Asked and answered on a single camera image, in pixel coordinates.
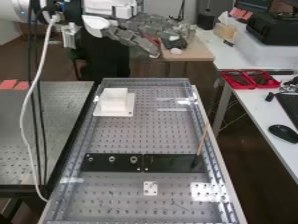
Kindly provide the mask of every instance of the black metal plate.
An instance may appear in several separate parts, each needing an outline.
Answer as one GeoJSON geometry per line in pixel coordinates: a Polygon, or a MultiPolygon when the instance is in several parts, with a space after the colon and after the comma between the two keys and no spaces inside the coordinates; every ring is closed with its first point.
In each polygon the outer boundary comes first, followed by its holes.
{"type": "Polygon", "coordinates": [[[143,155],[141,154],[108,154],[88,153],[85,154],[83,172],[141,172],[143,171],[143,155]],[[137,157],[136,164],[131,163],[131,158],[137,157]]]}
{"type": "Polygon", "coordinates": [[[205,164],[200,156],[192,168],[196,155],[147,154],[144,155],[144,171],[148,173],[205,173],[205,164]]]}

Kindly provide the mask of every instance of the keyboard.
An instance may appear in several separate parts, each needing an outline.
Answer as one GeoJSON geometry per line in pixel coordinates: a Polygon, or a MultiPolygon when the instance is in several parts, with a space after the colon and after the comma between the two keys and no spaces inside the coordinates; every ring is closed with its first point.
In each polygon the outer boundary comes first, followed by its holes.
{"type": "Polygon", "coordinates": [[[278,93],[276,97],[298,129],[298,95],[278,93]]]}

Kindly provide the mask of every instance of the white cable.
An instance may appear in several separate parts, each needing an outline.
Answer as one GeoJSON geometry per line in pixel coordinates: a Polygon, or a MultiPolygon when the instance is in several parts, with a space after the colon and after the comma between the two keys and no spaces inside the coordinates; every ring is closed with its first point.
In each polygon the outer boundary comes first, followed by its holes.
{"type": "Polygon", "coordinates": [[[236,121],[238,121],[242,117],[245,117],[245,115],[248,115],[246,113],[242,115],[242,116],[240,116],[238,118],[236,118],[229,124],[226,124],[225,125],[225,127],[220,130],[220,132],[224,130],[224,129],[226,129],[236,121]]]}
{"type": "Polygon", "coordinates": [[[36,73],[35,80],[32,82],[29,91],[28,91],[27,96],[25,96],[25,100],[24,100],[23,107],[21,107],[21,115],[20,115],[21,138],[23,138],[23,141],[25,143],[28,154],[29,154],[32,176],[33,176],[33,181],[35,181],[35,189],[36,189],[36,192],[37,192],[37,195],[39,195],[40,199],[45,202],[48,202],[48,200],[43,197],[43,195],[40,193],[36,170],[35,170],[35,161],[33,161],[32,149],[31,149],[28,139],[25,137],[24,116],[25,116],[25,111],[27,111],[27,106],[28,106],[28,103],[29,103],[31,95],[35,91],[35,87],[36,87],[37,81],[40,79],[41,71],[43,71],[43,68],[44,68],[44,62],[45,62],[45,56],[47,56],[47,51],[48,51],[48,44],[49,44],[52,27],[59,20],[60,20],[59,16],[53,15],[53,17],[51,19],[51,22],[49,22],[48,29],[47,29],[47,35],[45,35],[45,40],[44,40],[44,49],[43,49],[43,54],[41,54],[41,59],[40,59],[39,70],[37,70],[37,73],[36,73]]]}

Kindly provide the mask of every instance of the transparent plastic enclosure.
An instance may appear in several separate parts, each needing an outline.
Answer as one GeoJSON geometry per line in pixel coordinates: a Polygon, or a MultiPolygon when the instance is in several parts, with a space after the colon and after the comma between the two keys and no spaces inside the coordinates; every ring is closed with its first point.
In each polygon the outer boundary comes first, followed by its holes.
{"type": "Polygon", "coordinates": [[[192,167],[204,128],[188,79],[105,79],[44,223],[240,223],[209,136],[192,167]],[[133,117],[93,116],[105,88],[136,93],[133,117]]]}

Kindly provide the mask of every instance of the computer mouse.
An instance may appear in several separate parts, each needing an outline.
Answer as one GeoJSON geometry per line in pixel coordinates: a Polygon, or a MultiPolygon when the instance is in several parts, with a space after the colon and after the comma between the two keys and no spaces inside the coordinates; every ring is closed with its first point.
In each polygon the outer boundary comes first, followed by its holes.
{"type": "Polygon", "coordinates": [[[286,140],[288,142],[297,144],[298,143],[298,134],[297,132],[285,125],[273,125],[269,128],[272,134],[274,134],[281,139],[286,140]]]}

